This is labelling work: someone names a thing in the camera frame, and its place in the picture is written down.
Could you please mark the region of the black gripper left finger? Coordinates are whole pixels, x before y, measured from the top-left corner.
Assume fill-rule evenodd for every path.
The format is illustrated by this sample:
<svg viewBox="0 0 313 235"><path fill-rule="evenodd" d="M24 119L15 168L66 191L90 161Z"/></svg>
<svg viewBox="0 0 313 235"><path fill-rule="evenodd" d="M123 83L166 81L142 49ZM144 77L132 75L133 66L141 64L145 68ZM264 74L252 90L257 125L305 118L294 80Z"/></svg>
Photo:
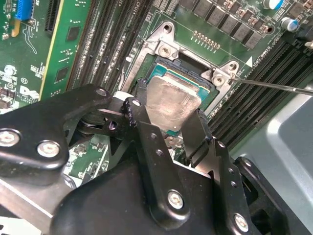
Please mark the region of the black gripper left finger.
<svg viewBox="0 0 313 235"><path fill-rule="evenodd" d="M13 110L0 117L0 174L46 186L58 181L69 159L69 147L95 134L78 127L84 116L101 113L115 123L100 133L135 147L150 214L165 229L177 229L190 216L190 206L160 129L151 124L145 105L128 97L121 112L109 110L111 94L88 84Z"/></svg>

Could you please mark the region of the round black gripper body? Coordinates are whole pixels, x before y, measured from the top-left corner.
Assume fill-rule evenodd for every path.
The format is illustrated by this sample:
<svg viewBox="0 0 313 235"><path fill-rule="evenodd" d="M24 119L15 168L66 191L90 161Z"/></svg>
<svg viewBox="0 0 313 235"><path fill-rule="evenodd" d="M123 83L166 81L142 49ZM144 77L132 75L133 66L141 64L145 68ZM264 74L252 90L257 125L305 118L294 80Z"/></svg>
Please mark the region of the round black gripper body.
<svg viewBox="0 0 313 235"><path fill-rule="evenodd" d="M212 179L175 166L191 203L186 223L174 230L152 218L133 157L80 186L56 210L52 235L227 235L229 228L218 212Z"/></svg>

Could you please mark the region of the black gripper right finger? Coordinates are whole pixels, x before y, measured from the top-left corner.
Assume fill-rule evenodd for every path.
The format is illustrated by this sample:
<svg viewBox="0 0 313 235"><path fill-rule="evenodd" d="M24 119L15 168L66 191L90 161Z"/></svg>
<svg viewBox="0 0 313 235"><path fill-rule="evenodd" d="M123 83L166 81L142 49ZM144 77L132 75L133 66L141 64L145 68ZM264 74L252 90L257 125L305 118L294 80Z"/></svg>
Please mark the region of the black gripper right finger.
<svg viewBox="0 0 313 235"><path fill-rule="evenodd" d="M197 109L184 124L189 165L213 181L213 214L224 235L291 235L293 212L247 158L233 160Z"/></svg>

